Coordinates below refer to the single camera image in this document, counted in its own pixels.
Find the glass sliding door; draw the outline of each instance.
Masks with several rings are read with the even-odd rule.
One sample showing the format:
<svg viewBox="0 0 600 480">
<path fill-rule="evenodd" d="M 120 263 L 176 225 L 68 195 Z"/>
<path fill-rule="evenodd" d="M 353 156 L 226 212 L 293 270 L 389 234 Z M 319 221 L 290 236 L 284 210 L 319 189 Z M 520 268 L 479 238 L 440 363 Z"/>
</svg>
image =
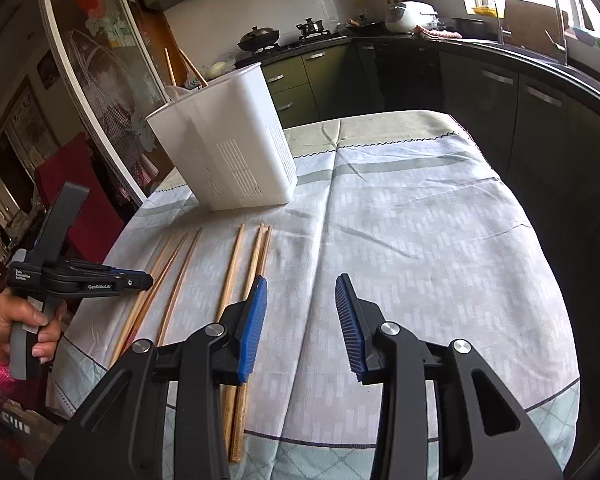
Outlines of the glass sliding door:
<svg viewBox="0 0 600 480">
<path fill-rule="evenodd" d="M 39 0 L 64 82 L 91 138 L 140 204 L 166 176 L 164 150 L 146 122 L 164 88 L 123 0 Z"/>
</svg>

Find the table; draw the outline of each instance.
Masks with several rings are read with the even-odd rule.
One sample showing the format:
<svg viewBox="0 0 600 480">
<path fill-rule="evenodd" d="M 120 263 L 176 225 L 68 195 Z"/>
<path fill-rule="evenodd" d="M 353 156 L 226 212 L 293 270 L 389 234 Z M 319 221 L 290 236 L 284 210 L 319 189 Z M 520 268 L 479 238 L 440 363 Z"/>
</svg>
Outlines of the table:
<svg viewBox="0 0 600 480">
<path fill-rule="evenodd" d="M 334 306 L 341 272 L 349 273 L 360 298 L 378 303 L 387 319 L 420 339 L 444 345 L 469 340 L 564 466 L 579 399 L 569 318 L 524 211 L 469 134 L 448 115 L 418 110 L 308 124 L 285 135 L 298 174 L 288 205 L 210 213 L 174 172 L 106 259 L 149 269 L 165 234 L 204 228 L 168 344 L 214 318 L 240 223 L 248 236 L 234 301 L 256 226 L 274 226 L 269 306 L 250 378 L 246 457 L 232 466 L 232 476 L 368 478 L 381 387 L 358 384 L 349 370 Z M 155 339 L 184 253 L 138 337 Z M 132 303 L 133 297 L 83 301 L 56 354 L 56 407 L 72 413 L 104 375 Z M 166 419 L 165 478 L 171 477 L 174 394 Z M 429 474 L 436 478 L 435 416 L 429 437 Z"/>
</svg>

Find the backsplash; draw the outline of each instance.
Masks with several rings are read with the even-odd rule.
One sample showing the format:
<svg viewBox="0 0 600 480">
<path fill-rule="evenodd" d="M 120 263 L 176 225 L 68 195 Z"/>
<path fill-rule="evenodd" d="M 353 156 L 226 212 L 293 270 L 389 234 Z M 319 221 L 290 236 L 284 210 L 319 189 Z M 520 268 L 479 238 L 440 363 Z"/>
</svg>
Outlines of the backsplash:
<svg viewBox="0 0 600 480">
<path fill-rule="evenodd" d="M 252 27 L 280 31 L 280 45 L 297 41 L 298 23 L 324 20 L 333 32 L 360 13 L 359 0 L 186 0 L 165 11 L 178 46 L 197 66 L 210 66 L 226 53 L 248 56 L 237 43 Z"/>
</svg>

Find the white rice cooker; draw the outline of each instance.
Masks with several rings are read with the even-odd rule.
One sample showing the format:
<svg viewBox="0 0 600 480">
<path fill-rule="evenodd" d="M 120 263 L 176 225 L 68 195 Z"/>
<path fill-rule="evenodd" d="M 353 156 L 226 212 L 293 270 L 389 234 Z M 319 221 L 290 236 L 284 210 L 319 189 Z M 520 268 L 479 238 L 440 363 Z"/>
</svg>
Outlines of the white rice cooker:
<svg viewBox="0 0 600 480">
<path fill-rule="evenodd" d="M 410 33 L 420 25 L 424 28 L 438 26 L 438 13 L 429 4 L 422 2 L 402 2 L 389 9 L 384 24 L 390 32 Z"/>
</svg>

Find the hand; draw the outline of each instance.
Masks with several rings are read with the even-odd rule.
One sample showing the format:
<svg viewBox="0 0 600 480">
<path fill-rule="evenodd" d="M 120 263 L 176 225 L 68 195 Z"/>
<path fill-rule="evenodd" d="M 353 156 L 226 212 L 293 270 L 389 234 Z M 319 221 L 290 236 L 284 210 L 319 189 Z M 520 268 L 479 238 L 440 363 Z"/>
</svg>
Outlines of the hand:
<svg viewBox="0 0 600 480">
<path fill-rule="evenodd" d="M 0 293 L 0 364 L 9 364 L 9 338 L 14 321 L 44 327 L 38 331 L 38 342 L 33 345 L 31 354 L 40 358 L 40 364 L 51 361 L 60 339 L 60 319 L 65 313 L 66 303 L 63 301 L 56 309 L 54 318 L 49 321 L 29 301 L 14 296 L 10 288 L 5 288 Z"/>
</svg>

